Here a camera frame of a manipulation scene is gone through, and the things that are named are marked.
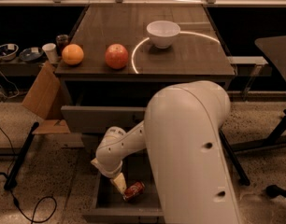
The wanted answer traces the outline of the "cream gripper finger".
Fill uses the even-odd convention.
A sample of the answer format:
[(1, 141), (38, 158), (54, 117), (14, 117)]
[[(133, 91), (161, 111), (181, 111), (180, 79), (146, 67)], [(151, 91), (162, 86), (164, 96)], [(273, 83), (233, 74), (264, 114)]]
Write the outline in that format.
[(123, 173), (119, 173), (116, 177), (111, 178), (110, 182), (120, 194), (123, 194), (127, 189)]

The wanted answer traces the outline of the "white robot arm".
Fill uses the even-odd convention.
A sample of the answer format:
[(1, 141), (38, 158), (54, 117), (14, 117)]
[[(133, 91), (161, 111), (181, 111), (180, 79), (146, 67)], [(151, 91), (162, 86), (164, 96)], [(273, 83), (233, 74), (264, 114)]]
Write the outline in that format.
[(214, 82), (169, 86), (131, 131), (107, 130), (92, 165), (115, 179), (126, 156), (146, 149), (165, 224), (240, 224), (219, 137), (229, 112), (228, 94)]

